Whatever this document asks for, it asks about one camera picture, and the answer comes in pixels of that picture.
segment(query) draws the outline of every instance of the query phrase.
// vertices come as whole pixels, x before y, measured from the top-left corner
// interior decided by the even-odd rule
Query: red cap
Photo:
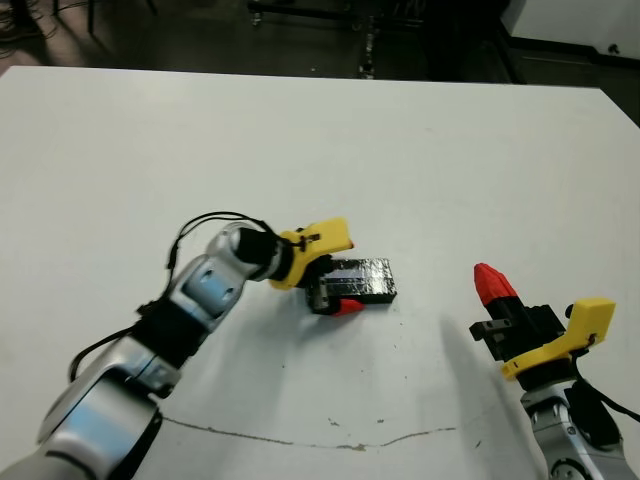
[[[518,296],[507,277],[486,263],[479,263],[473,267],[473,280],[485,307],[496,298]]]
[[[340,310],[334,313],[333,316],[340,317],[342,315],[347,315],[348,313],[359,312],[360,310],[364,310],[364,304],[351,298],[341,298]]]

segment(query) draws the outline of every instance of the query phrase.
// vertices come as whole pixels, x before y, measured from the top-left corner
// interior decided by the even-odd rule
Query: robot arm
[[[634,417],[579,374],[576,361],[603,341],[615,304],[594,298],[567,309],[565,328],[549,305],[526,307],[503,274],[475,267],[478,294],[492,320],[475,323],[503,375],[526,391],[521,403],[544,454],[549,477],[570,480],[637,480],[626,462],[622,437],[605,408]]]
[[[294,243],[248,223],[227,225],[141,310],[127,335],[69,385],[42,423],[37,451],[0,480],[130,479],[162,423],[154,398],[171,394],[180,368],[233,308],[244,283],[269,278],[279,288],[295,286],[292,274],[301,276],[307,263],[351,248],[343,219],[307,230]]]

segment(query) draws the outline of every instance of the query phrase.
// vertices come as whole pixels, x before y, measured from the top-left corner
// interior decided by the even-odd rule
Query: white table
[[[349,255],[390,258],[399,295],[332,323],[249,284],[163,411],[291,445],[167,423],[138,479],[543,477],[521,389],[467,330],[481,261],[558,314],[619,302],[583,370],[640,410],[640,131],[599,91],[13,67],[0,105],[1,466],[74,353],[159,293],[179,224],[215,209],[277,230],[344,215]]]

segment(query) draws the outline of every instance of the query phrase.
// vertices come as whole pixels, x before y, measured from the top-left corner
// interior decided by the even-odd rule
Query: wire
[[[168,270],[167,284],[162,294],[160,295],[160,298],[166,297],[167,294],[169,293],[169,290],[171,289],[171,284],[173,282],[176,265],[178,263],[178,250],[180,248],[180,242],[182,241],[182,239],[187,235],[189,235],[191,232],[193,232],[200,225],[207,222],[211,222],[213,220],[227,220],[227,221],[247,220],[249,222],[255,223],[257,226],[262,228],[266,233],[270,233],[278,237],[266,222],[255,219],[253,217],[249,217],[247,215],[244,215],[238,212],[221,210],[216,212],[203,213],[202,215],[198,215],[197,217],[192,218],[187,223],[185,223],[182,226],[182,228],[180,228],[180,230],[178,231],[178,235],[176,236],[176,239],[173,241],[173,244],[169,249],[169,255],[167,257],[167,264],[166,264],[166,269]]]
[[[595,396],[598,397],[600,399],[600,401],[602,403],[604,403],[605,405],[607,405],[611,410],[615,410],[618,413],[623,413],[623,414],[633,418],[636,422],[640,422],[640,415],[639,414],[637,414],[633,410],[629,410],[628,408],[623,407],[619,403],[614,402],[609,397],[607,397],[604,393],[602,393],[600,390],[598,390],[593,385],[591,385],[589,382],[587,382],[585,380],[585,378],[582,376],[582,374],[578,370],[578,358],[586,355],[589,352],[589,350],[588,350],[589,346],[590,345],[588,345],[586,348],[584,348],[582,350],[577,350],[575,352],[572,352],[572,356],[573,356],[573,362],[572,362],[573,371],[574,371],[578,381],[582,382],[583,385],[587,386],[589,388],[589,390],[591,390],[595,394]]]
[[[99,348],[102,345],[105,345],[109,342],[122,338],[125,335],[131,333],[131,330],[132,330],[132,327],[127,327],[122,330],[118,330],[117,332],[104,337],[102,340],[97,341],[93,345],[89,345],[87,348],[85,348],[84,350],[79,352],[75,357],[73,357],[73,360],[71,360],[71,363],[69,364],[69,373],[68,373],[69,383],[73,382],[76,378],[78,378],[78,367],[80,366],[80,362],[82,362],[84,357],[89,355],[96,348]]]
[[[180,241],[182,241],[182,239],[184,237],[189,235],[191,232],[193,232],[200,225],[202,225],[204,223],[207,223],[207,222],[211,222],[213,220],[227,220],[227,221],[247,220],[247,221],[250,221],[252,223],[255,223],[257,226],[262,228],[265,232],[271,233],[274,236],[276,236],[279,239],[281,239],[282,241],[284,241],[284,239],[282,239],[281,237],[279,237],[279,236],[277,236],[275,234],[275,232],[271,229],[271,227],[269,225],[267,225],[266,222],[264,222],[262,220],[257,220],[255,218],[249,217],[249,216],[244,215],[242,213],[229,212],[229,211],[218,211],[218,212],[209,212],[209,213],[204,213],[202,215],[198,215],[197,217],[194,217],[191,220],[189,220],[187,223],[185,223],[180,228],[180,230],[178,231],[178,235],[176,236],[175,240],[171,244],[171,248],[169,249],[169,255],[168,255],[168,258],[167,258],[167,264],[165,266],[165,268],[169,271],[168,279],[167,279],[167,285],[165,286],[165,288],[164,288],[164,290],[163,290],[163,292],[160,295],[158,300],[161,300],[161,299],[165,298],[167,296],[167,294],[169,293],[169,290],[171,289],[171,284],[173,282],[173,277],[174,277],[176,265],[178,263],[178,250],[180,248]],[[125,335],[130,334],[132,331],[133,331],[133,327],[128,327],[128,328],[125,328],[123,330],[119,330],[119,331],[117,331],[115,333],[112,333],[111,335],[109,335],[107,337],[104,337],[102,340],[99,340],[98,342],[94,343],[93,345],[89,345],[87,348],[85,348],[84,350],[79,352],[73,358],[71,363],[69,364],[69,371],[68,371],[69,382],[75,381],[75,379],[78,377],[78,368],[80,367],[80,362],[82,362],[82,360],[87,355],[89,355],[91,352],[93,352],[96,348],[99,348],[99,347],[101,347],[101,346],[103,346],[103,345],[105,345],[105,344],[107,344],[109,342],[112,342],[114,340],[122,338]]]

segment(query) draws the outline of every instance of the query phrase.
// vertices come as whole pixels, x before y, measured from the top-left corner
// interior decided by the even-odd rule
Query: silver robot arm segment
[[[0,480],[130,479],[157,435],[180,368],[222,322],[247,280],[288,272],[287,246],[234,222],[192,260],[131,333],[112,342],[47,413],[29,457]]]

